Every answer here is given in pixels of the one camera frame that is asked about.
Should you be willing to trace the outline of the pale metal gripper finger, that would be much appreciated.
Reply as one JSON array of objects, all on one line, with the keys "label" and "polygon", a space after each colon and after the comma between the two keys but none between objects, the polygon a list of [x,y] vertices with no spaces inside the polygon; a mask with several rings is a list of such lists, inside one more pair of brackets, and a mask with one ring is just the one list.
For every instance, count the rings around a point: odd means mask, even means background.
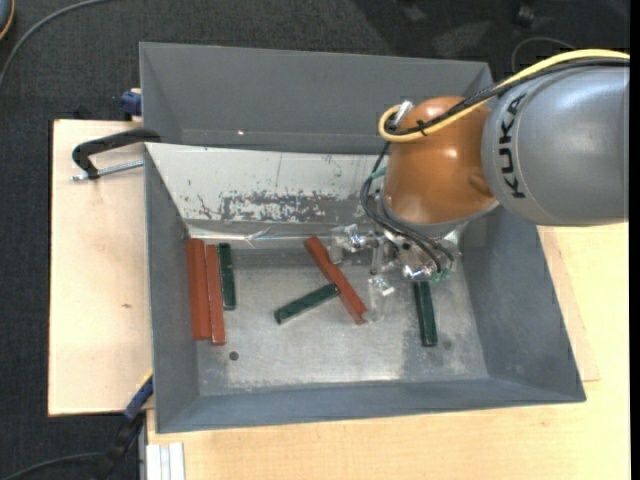
[{"label": "pale metal gripper finger", "polygon": [[333,228],[328,246],[329,259],[333,264],[339,264],[345,252],[358,252],[365,247],[365,244],[366,239],[359,233],[356,224]]},{"label": "pale metal gripper finger", "polygon": [[[412,270],[405,265],[401,268],[402,276],[412,282],[417,315],[422,321],[430,320],[430,288],[426,270]],[[382,319],[394,302],[395,286],[383,275],[382,268],[372,268],[368,279],[368,320]]]}]

